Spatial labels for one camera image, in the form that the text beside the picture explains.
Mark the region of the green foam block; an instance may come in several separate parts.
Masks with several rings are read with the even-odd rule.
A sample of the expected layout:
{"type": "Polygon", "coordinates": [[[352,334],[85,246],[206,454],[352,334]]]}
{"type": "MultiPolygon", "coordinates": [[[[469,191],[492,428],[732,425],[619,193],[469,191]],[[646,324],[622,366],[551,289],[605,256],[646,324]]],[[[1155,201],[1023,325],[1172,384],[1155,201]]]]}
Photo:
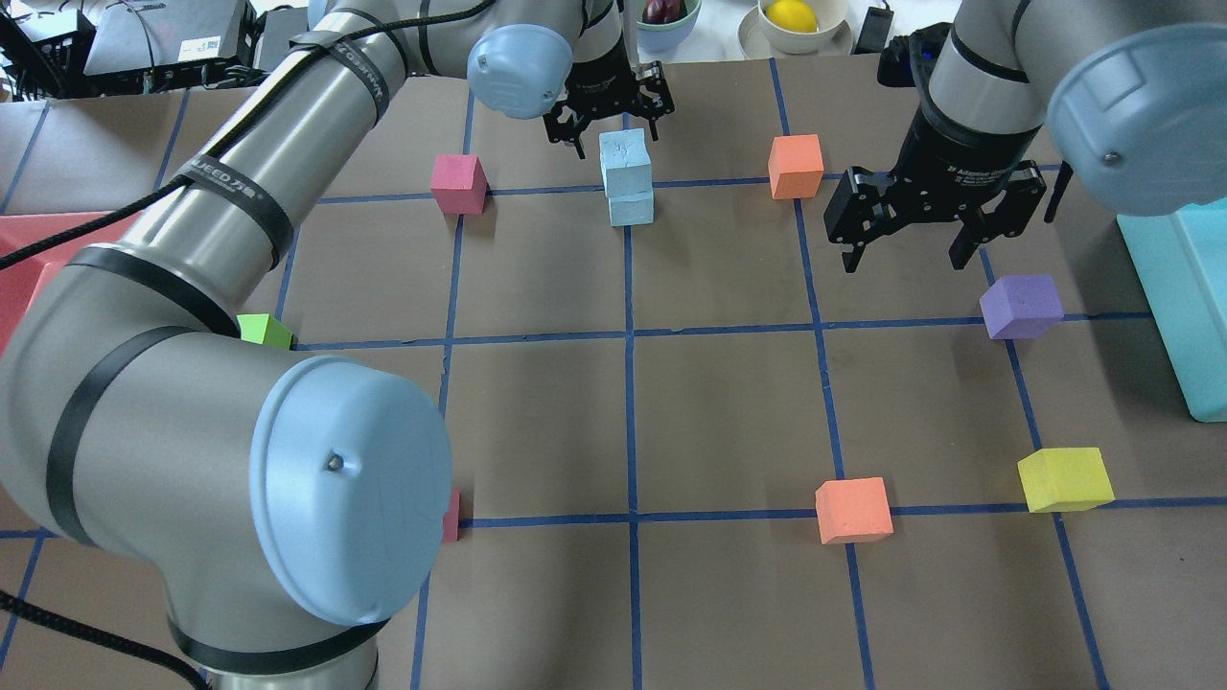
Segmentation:
{"type": "Polygon", "coordinates": [[[272,314],[245,313],[237,316],[240,324],[240,340],[279,350],[290,350],[294,343],[294,333],[272,314]]]}

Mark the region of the turquoise plastic tray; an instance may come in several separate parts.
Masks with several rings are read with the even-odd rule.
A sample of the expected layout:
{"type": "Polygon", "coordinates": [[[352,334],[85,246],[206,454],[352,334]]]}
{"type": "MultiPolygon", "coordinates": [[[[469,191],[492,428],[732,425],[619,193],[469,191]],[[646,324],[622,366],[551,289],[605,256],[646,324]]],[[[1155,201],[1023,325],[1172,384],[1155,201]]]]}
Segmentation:
{"type": "Polygon", "coordinates": [[[1226,419],[1226,201],[1119,216],[1123,241],[1191,417],[1226,419]]]}

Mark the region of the black computer box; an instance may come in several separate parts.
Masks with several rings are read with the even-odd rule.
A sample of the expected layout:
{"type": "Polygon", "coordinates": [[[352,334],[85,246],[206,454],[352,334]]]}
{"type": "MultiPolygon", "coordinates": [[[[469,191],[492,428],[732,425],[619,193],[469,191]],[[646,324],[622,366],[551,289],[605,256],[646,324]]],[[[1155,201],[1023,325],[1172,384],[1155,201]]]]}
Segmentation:
{"type": "Polygon", "coordinates": [[[101,14],[83,74],[249,64],[255,18],[249,1],[114,1],[101,14]]]}

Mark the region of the pink foam block table side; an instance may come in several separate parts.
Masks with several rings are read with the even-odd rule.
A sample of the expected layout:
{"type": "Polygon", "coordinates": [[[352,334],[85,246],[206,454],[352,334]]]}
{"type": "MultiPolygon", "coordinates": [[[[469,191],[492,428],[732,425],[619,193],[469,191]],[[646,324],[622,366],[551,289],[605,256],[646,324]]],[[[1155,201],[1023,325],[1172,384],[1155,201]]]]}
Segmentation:
{"type": "Polygon", "coordinates": [[[461,508],[463,508],[463,494],[460,494],[460,491],[456,490],[455,487],[452,487],[452,494],[449,494],[449,503],[442,523],[443,544],[452,544],[453,541],[459,541],[461,508]]]}

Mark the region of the red pink foam block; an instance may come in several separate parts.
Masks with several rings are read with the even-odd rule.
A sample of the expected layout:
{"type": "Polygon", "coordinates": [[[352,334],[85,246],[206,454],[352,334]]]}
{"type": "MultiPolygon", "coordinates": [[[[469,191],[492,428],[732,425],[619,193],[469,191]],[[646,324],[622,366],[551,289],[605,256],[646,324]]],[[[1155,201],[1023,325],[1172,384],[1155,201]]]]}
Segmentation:
{"type": "Polygon", "coordinates": [[[479,215],[485,210],[488,180],[476,153],[438,153],[429,192],[444,215],[479,215]]]}

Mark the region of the purple foam block far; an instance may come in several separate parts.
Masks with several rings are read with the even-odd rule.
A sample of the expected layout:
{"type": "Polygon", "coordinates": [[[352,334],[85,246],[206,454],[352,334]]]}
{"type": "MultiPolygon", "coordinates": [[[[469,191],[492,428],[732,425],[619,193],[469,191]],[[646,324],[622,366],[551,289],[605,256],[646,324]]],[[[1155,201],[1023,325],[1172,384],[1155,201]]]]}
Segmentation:
{"type": "Polygon", "coordinates": [[[999,277],[982,293],[979,307],[993,340],[1037,339],[1065,316],[1055,280],[1045,274],[999,277]]]}

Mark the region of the light blue bowl with fruit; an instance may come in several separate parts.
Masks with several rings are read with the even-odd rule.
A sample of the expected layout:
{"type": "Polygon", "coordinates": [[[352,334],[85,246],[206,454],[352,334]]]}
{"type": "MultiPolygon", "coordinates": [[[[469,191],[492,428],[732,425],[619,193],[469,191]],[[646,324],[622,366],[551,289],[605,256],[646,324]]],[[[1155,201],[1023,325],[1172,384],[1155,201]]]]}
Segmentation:
{"type": "Polygon", "coordinates": [[[638,49],[661,54],[679,48],[692,34],[702,5],[702,1],[638,1],[638,49]]]}

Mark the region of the black power adapter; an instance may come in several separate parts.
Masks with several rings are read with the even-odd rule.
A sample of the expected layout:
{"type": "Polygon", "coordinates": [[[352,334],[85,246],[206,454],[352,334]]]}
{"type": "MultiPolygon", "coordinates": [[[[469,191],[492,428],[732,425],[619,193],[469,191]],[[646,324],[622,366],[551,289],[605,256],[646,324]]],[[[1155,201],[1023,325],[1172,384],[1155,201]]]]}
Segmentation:
{"type": "Polygon", "coordinates": [[[880,54],[892,39],[894,12],[890,6],[867,6],[863,31],[856,36],[852,54],[880,54]]]}

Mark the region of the yellow foam block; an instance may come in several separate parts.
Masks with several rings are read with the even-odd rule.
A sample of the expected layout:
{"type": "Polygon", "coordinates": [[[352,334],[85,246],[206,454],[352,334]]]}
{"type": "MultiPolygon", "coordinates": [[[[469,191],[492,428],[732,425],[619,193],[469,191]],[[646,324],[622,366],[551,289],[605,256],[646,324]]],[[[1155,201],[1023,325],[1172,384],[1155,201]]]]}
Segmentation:
{"type": "Polygon", "coordinates": [[[1097,508],[1117,501],[1099,448],[1042,448],[1017,463],[1031,514],[1097,508]]]}

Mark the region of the cream bowl with lemon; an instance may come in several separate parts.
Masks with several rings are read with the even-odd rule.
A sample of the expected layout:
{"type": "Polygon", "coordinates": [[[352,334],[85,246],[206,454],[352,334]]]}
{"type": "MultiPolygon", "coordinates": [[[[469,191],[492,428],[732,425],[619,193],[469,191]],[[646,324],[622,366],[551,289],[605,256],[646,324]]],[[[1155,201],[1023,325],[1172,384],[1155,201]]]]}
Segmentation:
{"type": "Polygon", "coordinates": [[[849,54],[845,14],[845,1],[758,1],[739,26],[739,44],[745,58],[849,54]]]}

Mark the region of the orange foam block table side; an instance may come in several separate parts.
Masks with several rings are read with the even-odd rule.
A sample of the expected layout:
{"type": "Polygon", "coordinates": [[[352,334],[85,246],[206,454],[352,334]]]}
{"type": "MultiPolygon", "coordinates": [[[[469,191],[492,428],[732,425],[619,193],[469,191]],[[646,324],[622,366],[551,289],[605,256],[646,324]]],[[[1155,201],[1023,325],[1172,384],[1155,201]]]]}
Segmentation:
{"type": "Polygon", "coordinates": [[[825,176],[817,134],[782,135],[773,139],[768,157],[771,196],[774,200],[812,199],[825,176]]]}

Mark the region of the light blue foam block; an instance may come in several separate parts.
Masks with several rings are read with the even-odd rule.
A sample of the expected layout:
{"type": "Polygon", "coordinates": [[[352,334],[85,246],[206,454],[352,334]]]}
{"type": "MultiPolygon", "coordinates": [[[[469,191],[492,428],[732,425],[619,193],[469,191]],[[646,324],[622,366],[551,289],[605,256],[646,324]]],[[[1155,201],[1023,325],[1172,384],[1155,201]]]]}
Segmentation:
{"type": "Polygon", "coordinates": [[[640,192],[609,196],[609,219],[614,227],[656,221],[656,193],[640,192]]]}
{"type": "Polygon", "coordinates": [[[601,133],[598,141],[606,196],[614,199],[652,192],[652,163],[643,129],[601,133]]]}

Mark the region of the pink plastic tray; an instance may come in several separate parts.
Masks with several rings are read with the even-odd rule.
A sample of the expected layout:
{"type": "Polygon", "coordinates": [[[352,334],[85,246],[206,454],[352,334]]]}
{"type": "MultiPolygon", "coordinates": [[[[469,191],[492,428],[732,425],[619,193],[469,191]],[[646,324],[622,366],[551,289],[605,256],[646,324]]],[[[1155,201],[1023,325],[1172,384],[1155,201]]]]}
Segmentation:
{"type": "MultiPolygon", "coordinates": [[[[92,219],[101,219],[104,215],[106,212],[63,212],[4,216],[1,219],[1,254],[6,255],[21,247],[36,243],[36,241],[48,239],[58,232],[76,227],[79,223],[87,223],[92,219]]],[[[130,219],[120,219],[117,223],[109,223],[108,227],[94,233],[67,241],[66,244],[4,269],[1,271],[1,349],[9,345],[18,322],[22,320],[29,306],[34,304],[36,296],[48,287],[56,273],[67,262],[71,262],[80,249],[91,243],[120,239],[140,216],[136,214],[130,219]]]]}

